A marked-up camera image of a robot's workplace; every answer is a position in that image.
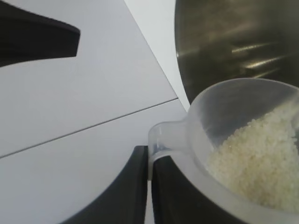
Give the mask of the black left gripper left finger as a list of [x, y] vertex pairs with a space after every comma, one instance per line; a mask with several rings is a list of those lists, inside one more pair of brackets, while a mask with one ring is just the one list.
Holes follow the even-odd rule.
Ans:
[[92, 203], [64, 224], [143, 224], [148, 193], [148, 147], [136, 146], [123, 170]]

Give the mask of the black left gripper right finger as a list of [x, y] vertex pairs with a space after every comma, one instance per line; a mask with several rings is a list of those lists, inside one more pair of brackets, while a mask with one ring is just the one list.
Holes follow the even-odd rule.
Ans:
[[157, 224], [229, 224], [227, 214], [200, 193], [169, 156], [154, 162], [152, 201]]

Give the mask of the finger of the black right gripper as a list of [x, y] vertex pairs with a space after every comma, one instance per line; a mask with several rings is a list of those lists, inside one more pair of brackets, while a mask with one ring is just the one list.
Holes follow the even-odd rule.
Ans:
[[77, 55], [80, 30], [10, 4], [0, 6], [0, 65]]

